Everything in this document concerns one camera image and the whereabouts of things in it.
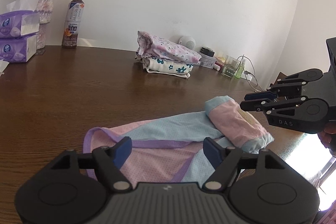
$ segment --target glass cup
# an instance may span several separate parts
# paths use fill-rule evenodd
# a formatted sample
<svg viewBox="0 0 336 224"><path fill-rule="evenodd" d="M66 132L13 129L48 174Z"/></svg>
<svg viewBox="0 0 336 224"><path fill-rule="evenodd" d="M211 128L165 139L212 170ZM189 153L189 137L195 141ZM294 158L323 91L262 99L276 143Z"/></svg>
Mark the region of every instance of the glass cup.
<svg viewBox="0 0 336 224"><path fill-rule="evenodd" d="M239 60L227 55L222 75L232 78L238 69L239 63Z"/></svg>

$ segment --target floral fabric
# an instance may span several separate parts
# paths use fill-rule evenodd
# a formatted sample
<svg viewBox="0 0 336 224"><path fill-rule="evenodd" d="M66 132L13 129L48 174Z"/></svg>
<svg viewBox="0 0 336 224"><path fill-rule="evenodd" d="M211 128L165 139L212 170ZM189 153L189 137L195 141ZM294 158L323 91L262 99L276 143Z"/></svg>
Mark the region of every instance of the floral fabric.
<svg viewBox="0 0 336 224"><path fill-rule="evenodd" d="M146 66L146 69L164 73L186 75L193 69L192 64L184 64L168 60L161 60L160 58L156 57L143 58L142 62L144 66Z"/></svg>
<svg viewBox="0 0 336 224"><path fill-rule="evenodd" d="M138 32L138 44L137 53L143 58L156 57L186 64L198 63L201 58L201 55L193 50L147 32Z"/></svg>

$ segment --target pink and blue cloth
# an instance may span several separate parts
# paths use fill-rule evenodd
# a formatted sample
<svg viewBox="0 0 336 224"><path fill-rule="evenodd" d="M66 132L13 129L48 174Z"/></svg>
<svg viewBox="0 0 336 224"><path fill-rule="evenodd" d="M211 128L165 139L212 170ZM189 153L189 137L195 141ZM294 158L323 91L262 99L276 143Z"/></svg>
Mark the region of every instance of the pink and blue cloth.
<svg viewBox="0 0 336 224"><path fill-rule="evenodd" d="M132 153L120 171L135 187L138 182L194 182L202 185L214 172L206 159L204 138L222 147L236 146L249 153L274 138L249 113L228 96L205 103L205 111L133 122L114 128L90 129L83 153L100 146L114 146L123 137L132 139ZM88 175L95 178L93 170Z"/></svg>

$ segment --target tissue box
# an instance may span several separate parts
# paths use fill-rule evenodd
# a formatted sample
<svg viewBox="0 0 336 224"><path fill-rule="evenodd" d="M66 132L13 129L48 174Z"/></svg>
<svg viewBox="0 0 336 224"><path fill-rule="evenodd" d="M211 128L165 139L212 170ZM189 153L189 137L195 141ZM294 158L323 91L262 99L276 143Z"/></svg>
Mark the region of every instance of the tissue box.
<svg viewBox="0 0 336 224"><path fill-rule="evenodd" d="M0 38L13 38L39 31L40 13L18 10L0 15Z"/></svg>
<svg viewBox="0 0 336 224"><path fill-rule="evenodd" d="M9 63L27 62L36 53L36 39L37 34L0 39L0 60Z"/></svg>

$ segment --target person's hand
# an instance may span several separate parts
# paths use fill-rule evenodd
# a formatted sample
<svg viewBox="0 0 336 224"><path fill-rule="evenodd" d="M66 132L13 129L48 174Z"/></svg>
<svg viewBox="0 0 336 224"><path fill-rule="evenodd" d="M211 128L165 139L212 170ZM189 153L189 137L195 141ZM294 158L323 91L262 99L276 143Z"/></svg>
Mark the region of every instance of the person's hand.
<svg viewBox="0 0 336 224"><path fill-rule="evenodd" d="M324 130L317 134L325 148L330 148L332 134L336 134L336 122L328 122Z"/></svg>

